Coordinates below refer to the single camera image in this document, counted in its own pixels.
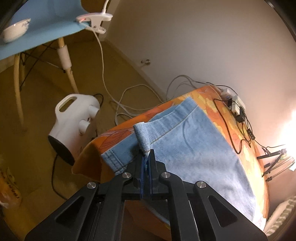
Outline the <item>light blue denim pants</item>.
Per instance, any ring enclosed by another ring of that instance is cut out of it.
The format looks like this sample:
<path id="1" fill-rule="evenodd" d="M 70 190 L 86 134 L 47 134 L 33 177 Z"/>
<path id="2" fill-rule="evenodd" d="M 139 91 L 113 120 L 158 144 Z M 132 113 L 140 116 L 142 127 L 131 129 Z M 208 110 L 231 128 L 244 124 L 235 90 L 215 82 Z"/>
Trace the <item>light blue denim pants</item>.
<path id="1" fill-rule="evenodd" d="M 102 159 L 120 174 L 138 151 L 145 156 L 154 151 L 156 160 L 183 181 L 205 181 L 258 228 L 264 228 L 266 219 L 239 157 L 191 97 L 147 123 L 135 124 L 133 133 L 105 151 Z"/>

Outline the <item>orange floral bedsheet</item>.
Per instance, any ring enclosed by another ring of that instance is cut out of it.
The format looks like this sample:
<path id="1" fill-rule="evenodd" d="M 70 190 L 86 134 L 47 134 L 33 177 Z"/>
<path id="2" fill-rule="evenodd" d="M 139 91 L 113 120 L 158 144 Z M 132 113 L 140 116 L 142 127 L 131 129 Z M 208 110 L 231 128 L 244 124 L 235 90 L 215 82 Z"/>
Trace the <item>orange floral bedsheet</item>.
<path id="1" fill-rule="evenodd" d="M 261 176 L 261 166 L 255 156 L 255 145 L 251 141 L 244 139 L 243 136 L 247 132 L 245 124 L 240 124 L 235 119 L 228 107 L 228 101 L 222 100 L 220 94 L 213 87 L 202 87 L 181 97 L 167 101 L 100 135 L 84 148 L 73 165 L 73 173 L 95 179 L 100 184 L 111 181 L 119 174 L 114 173 L 106 164 L 102 159 L 102 154 L 131 135 L 135 124 L 141 122 L 147 123 L 157 114 L 162 113 L 172 106 L 179 105 L 188 97 L 191 97 L 206 116 L 208 116 L 239 157 L 257 202 L 259 199 L 264 198 L 266 184 Z M 164 239 L 172 240 L 168 202 L 165 199 L 151 198 L 150 195 L 147 167 L 149 155 L 145 156 L 142 151 L 138 151 L 134 161 L 138 159 L 138 156 L 141 156 L 140 162 L 143 165 L 141 168 L 142 174 L 140 175 L 141 196 L 138 200 L 126 200 L 124 211 L 128 210 L 142 228 Z M 259 208 L 264 217 L 264 209 L 261 204 L 259 204 Z"/>

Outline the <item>green striped white blanket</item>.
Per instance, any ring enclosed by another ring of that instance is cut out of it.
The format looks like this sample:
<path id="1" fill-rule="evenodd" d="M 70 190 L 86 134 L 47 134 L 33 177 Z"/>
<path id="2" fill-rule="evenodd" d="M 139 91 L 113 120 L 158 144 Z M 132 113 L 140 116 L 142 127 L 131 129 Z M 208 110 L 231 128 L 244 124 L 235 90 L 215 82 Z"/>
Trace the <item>green striped white blanket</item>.
<path id="1" fill-rule="evenodd" d="M 281 202 L 266 222 L 264 233 L 268 238 L 280 234 L 295 213 L 295 195 Z"/>

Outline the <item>white fan heater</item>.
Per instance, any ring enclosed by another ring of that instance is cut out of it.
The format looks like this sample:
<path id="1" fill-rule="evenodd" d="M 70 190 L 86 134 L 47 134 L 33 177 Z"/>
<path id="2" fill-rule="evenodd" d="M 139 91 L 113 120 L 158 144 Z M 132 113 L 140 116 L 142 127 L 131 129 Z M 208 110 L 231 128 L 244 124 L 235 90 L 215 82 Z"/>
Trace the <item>white fan heater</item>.
<path id="1" fill-rule="evenodd" d="M 70 94 L 55 107 L 56 121 L 48 140 L 63 161 L 73 166 L 96 137 L 99 101 L 92 95 Z"/>

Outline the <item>black power adapter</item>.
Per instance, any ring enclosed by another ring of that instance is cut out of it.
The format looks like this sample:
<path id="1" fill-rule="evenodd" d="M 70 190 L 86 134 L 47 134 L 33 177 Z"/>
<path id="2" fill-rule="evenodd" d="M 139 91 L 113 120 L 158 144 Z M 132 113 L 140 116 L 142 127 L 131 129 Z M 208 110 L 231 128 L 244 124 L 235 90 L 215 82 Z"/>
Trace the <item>black power adapter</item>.
<path id="1" fill-rule="evenodd" d="M 240 108 L 239 114 L 235 116 L 235 119 L 239 122 L 242 123 L 245 121 L 245 112 L 243 108 Z"/>

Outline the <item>black mini tripod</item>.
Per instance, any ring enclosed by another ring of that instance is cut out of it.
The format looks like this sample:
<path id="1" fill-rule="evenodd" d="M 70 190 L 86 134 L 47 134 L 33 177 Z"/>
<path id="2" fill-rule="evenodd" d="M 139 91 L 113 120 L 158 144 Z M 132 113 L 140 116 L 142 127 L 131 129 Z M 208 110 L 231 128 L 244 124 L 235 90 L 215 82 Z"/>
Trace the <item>black mini tripod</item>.
<path id="1" fill-rule="evenodd" d="M 264 164 L 264 172 L 262 174 L 262 177 L 266 176 L 267 174 L 269 174 L 272 170 L 273 167 L 275 167 L 275 165 L 280 161 L 280 159 L 282 157 L 284 157 L 287 154 L 287 150 L 286 149 L 281 149 L 279 151 L 273 152 L 273 153 L 268 153 L 262 156 L 258 156 L 257 160 L 263 160 L 263 159 L 267 159 L 267 158 L 271 158 L 271 157 L 276 157 L 275 160 L 273 160 L 272 162 L 268 162 L 266 164 Z"/>

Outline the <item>white charger adapter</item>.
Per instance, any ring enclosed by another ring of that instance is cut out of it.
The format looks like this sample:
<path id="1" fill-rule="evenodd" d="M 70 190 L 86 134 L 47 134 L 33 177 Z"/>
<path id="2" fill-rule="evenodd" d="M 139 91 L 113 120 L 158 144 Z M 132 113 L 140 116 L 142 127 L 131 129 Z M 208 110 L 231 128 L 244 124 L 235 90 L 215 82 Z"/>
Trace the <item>white charger adapter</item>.
<path id="1" fill-rule="evenodd" d="M 231 100 L 231 111 L 234 115 L 240 115 L 242 110 L 246 110 L 244 102 L 238 95 L 233 96 Z"/>

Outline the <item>white power strip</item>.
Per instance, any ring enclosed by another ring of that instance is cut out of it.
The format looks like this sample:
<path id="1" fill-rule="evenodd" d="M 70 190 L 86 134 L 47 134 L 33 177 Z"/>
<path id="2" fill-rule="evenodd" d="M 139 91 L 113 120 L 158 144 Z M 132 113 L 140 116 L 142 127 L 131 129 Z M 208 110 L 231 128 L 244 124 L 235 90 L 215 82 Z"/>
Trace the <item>white power strip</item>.
<path id="1" fill-rule="evenodd" d="M 229 100 L 235 96 L 235 93 L 228 87 L 222 88 L 220 90 L 220 97 L 222 100 Z"/>

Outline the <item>metal door stopper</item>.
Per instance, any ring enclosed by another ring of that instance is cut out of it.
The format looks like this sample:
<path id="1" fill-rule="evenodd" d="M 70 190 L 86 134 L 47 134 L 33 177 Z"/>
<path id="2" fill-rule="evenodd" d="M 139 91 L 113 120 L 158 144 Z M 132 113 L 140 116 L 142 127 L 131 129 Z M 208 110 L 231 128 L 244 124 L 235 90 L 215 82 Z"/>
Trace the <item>metal door stopper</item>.
<path id="1" fill-rule="evenodd" d="M 150 61 L 149 59 L 142 60 L 142 61 L 141 61 L 141 64 L 144 64 L 144 65 L 150 65 L 150 64 L 151 64 L 151 61 Z"/>

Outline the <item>white clip-on desk lamp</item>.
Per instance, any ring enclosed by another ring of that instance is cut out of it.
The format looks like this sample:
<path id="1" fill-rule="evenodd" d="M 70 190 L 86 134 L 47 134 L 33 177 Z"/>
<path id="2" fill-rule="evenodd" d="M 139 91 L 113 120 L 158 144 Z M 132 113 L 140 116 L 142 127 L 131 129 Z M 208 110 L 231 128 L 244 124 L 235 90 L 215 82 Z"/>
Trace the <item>white clip-on desk lamp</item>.
<path id="1" fill-rule="evenodd" d="M 101 24 L 102 22 L 110 22 L 113 17 L 112 14 L 106 12 L 108 3 L 109 0 L 106 0 L 104 2 L 101 12 L 79 15 L 76 17 L 76 21 L 80 24 L 88 22 L 90 25 L 87 25 L 86 27 L 89 28 L 91 31 L 99 34 L 105 34 L 106 28 L 102 27 Z"/>

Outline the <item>blue chair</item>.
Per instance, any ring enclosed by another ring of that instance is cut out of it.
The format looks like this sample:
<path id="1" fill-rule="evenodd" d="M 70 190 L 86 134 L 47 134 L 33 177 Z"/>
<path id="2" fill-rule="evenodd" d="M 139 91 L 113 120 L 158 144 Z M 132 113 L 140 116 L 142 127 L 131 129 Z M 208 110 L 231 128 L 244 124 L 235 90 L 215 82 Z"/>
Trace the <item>blue chair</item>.
<path id="1" fill-rule="evenodd" d="M 1 45 L 1 60 L 14 56 L 14 90 L 16 107 L 22 128 L 25 128 L 21 104 L 20 62 L 21 53 L 49 41 L 58 41 L 58 50 L 69 57 L 64 37 L 80 32 L 84 28 L 76 22 L 76 17 L 87 11 L 81 1 L 21 1 L 23 4 L 11 17 L 11 27 L 17 22 L 30 19 L 28 30 L 18 39 Z"/>

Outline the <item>white ceramic bowl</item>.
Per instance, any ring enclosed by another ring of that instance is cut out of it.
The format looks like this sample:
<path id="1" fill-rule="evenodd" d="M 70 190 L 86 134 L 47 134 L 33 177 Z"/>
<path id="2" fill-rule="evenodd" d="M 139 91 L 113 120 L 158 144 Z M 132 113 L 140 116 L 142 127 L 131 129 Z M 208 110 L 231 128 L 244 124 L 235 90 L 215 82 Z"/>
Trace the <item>white ceramic bowl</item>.
<path id="1" fill-rule="evenodd" d="M 10 43 L 22 37 L 28 30 L 31 18 L 21 20 L 3 30 L 1 36 L 4 43 Z"/>

